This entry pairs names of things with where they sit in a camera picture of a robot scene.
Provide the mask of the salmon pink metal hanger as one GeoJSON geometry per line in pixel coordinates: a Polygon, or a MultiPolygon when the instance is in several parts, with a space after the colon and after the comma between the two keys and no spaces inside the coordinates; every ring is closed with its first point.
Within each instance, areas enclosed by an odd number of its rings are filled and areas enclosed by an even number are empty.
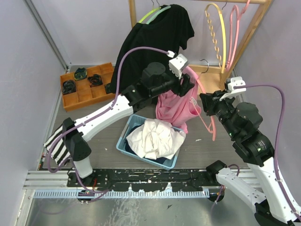
{"type": "MultiPolygon", "coordinates": [[[[196,80],[196,82],[197,82],[199,88],[201,89],[201,91],[203,93],[206,93],[206,90],[205,90],[204,86],[202,85],[201,81],[199,80],[199,76],[196,74],[196,72],[190,66],[187,66],[185,69],[187,70],[187,72],[189,73],[189,75],[192,75],[192,77],[196,80]]],[[[201,116],[201,110],[198,111],[197,108],[196,108],[196,105],[197,105],[196,99],[194,99],[193,97],[191,97],[190,98],[190,102],[193,104],[193,107],[195,108],[196,112],[198,113],[198,116],[201,119],[201,121],[203,122],[203,124],[204,124],[205,128],[207,129],[207,131],[212,134],[212,141],[215,141],[215,138],[216,138],[216,126],[215,126],[215,121],[214,121],[213,116],[210,117],[210,120],[211,120],[210,124],[206,125],[204,119],[201,116]]]]}

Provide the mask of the yellow hanger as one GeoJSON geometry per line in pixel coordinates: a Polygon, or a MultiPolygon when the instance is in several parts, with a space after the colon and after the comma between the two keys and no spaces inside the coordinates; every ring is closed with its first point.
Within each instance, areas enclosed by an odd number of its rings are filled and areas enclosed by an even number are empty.
{"type": "Polygon", "coordinates": [[[225,72],[225,68],[226,68],[226,31],[225,31],[225,23],[224,23],[224,19],[223,19],[223,15],[222,15],[222,11],[220,9],[220,7],[215,4],[215,3],[209,3],[207,4],[205,10],[204,10],[205,16],[206,16],[206,21],[208,24],[208,28],[210,31],[210,35],[212,38],[212,43],[214,45],[214,51],[216,53],[216,58],[218,60],[218,66],[221,70],[221,74],[223,74],[225,72]],[[221,28],[221,36],[222,36],[222,48],[220,49],[218,46],[218,40],[217,40],[217,35],[216,32],[214,31],[214,25],[213,22],[211,20],[210,17],[210,13],[209,13],[209,8],[210,7],[214,7],[218,13],[218,18],[220,21],[220,28],[221,28]]]}

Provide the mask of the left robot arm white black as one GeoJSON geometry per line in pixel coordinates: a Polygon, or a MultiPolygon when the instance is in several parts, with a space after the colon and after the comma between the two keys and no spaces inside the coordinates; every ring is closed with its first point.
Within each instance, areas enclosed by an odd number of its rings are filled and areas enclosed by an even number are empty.
{"type": "Polygon", "coordinates": [[[145,108],[153,98],[161,94],[172,91],[182,97],[194,87],[190,76],[185,72],[188,63],[176,57],[168,64],[168,73],[161,63],[149,64],[143,70],[142,78],[117,94],[112,103],[76,121],[71,118],[63,121],[63,143],[71,154],[80,184],[90,186],[94,182],[88,141],[98,132],[145,108]]]}

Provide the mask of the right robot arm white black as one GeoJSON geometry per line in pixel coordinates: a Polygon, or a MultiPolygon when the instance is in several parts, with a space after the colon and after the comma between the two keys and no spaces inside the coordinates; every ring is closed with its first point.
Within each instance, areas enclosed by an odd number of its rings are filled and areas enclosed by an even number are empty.
{"type": "Polygon", "coordinates": [[[300,223],[301,207],[290,193],[283,195],[279,183],[284,183],[274,166],[275,149],[259,131],[262,117],[256,105],[242,102],[233,106],[233,98],[224,98],[225,91],[200,94],[204,112],[215,115],[228,133],[238,156],[256,176],[261,191],[240,179],[222,161],[207,166],[206,179],[213,186],[231,190],[254,213],[261,226],[295,226],[300,223]]]}

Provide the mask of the mint green hanger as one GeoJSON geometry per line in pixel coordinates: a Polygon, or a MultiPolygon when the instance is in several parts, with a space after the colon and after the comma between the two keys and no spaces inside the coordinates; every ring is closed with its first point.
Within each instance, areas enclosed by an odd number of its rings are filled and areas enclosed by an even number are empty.
{"type": "Polygon", "coordinates": [[[151,16],[151,18],[146,22],[146,24],[150,24],[153,20],[155,20],[158,17],[158,15],[167,11],[170,8],[171,8],[171,5],[162,7],[158,12],[156,12],[154,15],[151,16]]]}

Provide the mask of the white t shirt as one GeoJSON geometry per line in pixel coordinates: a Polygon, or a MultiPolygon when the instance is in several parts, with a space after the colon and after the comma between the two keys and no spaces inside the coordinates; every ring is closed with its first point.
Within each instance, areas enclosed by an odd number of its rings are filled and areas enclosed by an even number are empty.
{"type": "Polygon", "coordinates": [[[146,119],[126,137],[131,150],[140,158],[172,159],[186,139],[184,131],[176,131],[169,122],[146,119]]]}

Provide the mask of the pink plastic hanger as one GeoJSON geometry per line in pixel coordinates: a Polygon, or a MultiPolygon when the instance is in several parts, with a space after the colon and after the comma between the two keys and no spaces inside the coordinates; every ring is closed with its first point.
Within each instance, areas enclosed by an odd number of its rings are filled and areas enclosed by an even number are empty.
{"type": "Polygon", "coordinates": [[[241,19],[242,15],[246,12],[249,4],[250,4],[250,0],[248,0],[246,2],[245,6],[242,8],[241,11],[239,11],[239,8],[237,5],[234,5],[231,10],[231,13],[230,13],[230,45],[229,45],[229,54],[228,54],[227,67],[226,67],[227,72],[230,70],[230,68],[233,64],[234,57],[235,57],[236,50],[237,50],[240,19],[241,19]],[[234,14],[236,14],[235,35],[233,35],[233,15],[234,14]]]}

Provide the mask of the navy blue t shirt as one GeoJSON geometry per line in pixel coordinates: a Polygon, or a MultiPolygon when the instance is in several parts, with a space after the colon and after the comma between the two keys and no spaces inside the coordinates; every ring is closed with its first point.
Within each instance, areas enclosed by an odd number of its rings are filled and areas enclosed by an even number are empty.
{"type": "Polygon", "coordinates": [[[128,142],[127,142],[127,139],[125,137],[123,137],[119,142],[118,142],[118,145],[117,147],[119,148],[119,150],[125,154],[125,155],[128,155],[130,157],[133,157],[135,159],[138,159],[138,160],[141,160],[141,161],[144,161],[144,162],[147,162],[149,164],[152,164],[152,165],[165,165],[165,166],[169,166],[170,163],[168,163],[169,159],[165,158],[165,157],[160,157],[158,159],[148,159],[148,158],[141,158],[139,157],[137,154],[134,153],[134,151],[130,148],[128,142]]]}

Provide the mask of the pink t shirt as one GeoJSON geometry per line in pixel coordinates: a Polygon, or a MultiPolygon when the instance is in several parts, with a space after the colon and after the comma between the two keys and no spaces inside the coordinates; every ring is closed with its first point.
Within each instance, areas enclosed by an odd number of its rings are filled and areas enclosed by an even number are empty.
{"type": "Polygon", "coordinates": [[[182,129],[187,134],[186,122],[198,117],[201,113],[201,107],[196,102],[198,75],[190,67],[186,67],[184,71],[190,76],[193,88],[183,97],[174,94],[171,90],[159,95],[155,114],[158,120],[169,122],[172,126],[182,129]]]}

